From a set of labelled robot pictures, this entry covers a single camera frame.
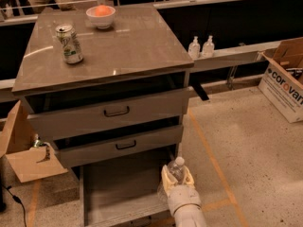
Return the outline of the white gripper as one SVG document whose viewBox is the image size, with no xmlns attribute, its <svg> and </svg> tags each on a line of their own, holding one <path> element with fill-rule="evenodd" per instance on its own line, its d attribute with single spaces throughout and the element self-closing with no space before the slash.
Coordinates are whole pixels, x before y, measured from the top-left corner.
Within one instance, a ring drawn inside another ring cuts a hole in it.
<svg viewBox="0 0 303 227">
<path fill-rule="evenodd" d="M 202 214 L 200 195 L 194 188 L 195 182 L 187 166 L 184 166 L 183 184 L 178 184 L 167 165 L 162 167 L 161 177 L 164 191 L 168 195 L 169 210 L 173 216 L 188 213 L 198 217 Z"/>
</svg>

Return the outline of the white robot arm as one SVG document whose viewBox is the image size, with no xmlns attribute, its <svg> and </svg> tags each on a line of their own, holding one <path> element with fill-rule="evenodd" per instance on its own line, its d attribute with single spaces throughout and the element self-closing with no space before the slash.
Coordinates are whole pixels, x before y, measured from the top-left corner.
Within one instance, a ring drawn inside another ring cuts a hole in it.
<svg viewBox="0 0 303 227">
<path fill-rule="evenodd" d="M 169 172 L 167 165 L 162 167 L 161 176 L 176 227 L 207 227 L 200 195 L 189 169 L 184 166 L 184 179 L 181 184 L 178 184 L 177 179 Z"/>
</svg>

